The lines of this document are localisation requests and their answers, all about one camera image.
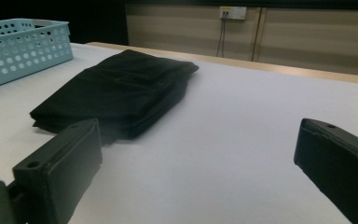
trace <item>folded black garment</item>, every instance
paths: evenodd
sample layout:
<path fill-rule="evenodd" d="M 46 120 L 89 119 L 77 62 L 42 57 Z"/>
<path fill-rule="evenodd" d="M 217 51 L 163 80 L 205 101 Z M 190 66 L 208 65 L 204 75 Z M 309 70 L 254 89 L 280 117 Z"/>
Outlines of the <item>folded black garment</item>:
<path fill-rule="evenodd" d="M 83 119 L 98 119 L 104 142 L 133 139 L 180 102 L 191 62 L 125 50 L 85 69 L 30 114 L 34 127 L 58 133 Z"/>

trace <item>wall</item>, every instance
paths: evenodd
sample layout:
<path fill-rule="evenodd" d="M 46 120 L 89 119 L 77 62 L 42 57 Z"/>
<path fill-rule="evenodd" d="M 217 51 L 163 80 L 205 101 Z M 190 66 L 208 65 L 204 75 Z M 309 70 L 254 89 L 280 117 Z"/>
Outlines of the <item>wall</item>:
<path fill-rule="evenodd" d="M 219 7 L 126 5 L 131 46 L 215 56 Z M 248 8 L 225 57 L 358 75 L 358 11 Z"/>

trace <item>power socket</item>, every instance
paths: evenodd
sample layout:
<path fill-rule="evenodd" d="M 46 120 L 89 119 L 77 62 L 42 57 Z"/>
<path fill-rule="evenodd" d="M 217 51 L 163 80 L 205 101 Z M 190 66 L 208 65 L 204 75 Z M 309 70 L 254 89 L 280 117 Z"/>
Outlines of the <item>power socket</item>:
<path fill-rule="evenodd" d="M 224 12 L 228 13 L 226 19 L 244 21 L 246 17 L 246 7 L 220 7 L 219 17 L 224 18 Z"/>

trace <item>white tabletop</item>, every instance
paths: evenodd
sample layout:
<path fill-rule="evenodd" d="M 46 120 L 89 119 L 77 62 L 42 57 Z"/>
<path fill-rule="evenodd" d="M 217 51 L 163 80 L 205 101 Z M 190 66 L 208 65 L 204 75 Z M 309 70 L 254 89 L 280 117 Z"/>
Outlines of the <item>white tabletop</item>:
<path fill-rule="evenodd" d="M 0 86 L 0 180 L 53 134 L 35 107 L 120 50 L 73 44 L 75 58 Z M 358 136 L 358 84 L 194 61 L 185 99 L 134 141 L 103 147 L 73 224 L 349 223 L 293 157 L 303 118 Z"/>

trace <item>plastic basket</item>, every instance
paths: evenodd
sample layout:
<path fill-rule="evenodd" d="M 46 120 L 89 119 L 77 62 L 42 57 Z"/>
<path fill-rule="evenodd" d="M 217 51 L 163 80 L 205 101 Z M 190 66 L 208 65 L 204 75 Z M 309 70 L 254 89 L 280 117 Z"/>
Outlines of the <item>plastic basket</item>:
<path fill-rule="evenodd" d="M 73 59 L 66 21 L 0 21 L 0 85 Z"/>

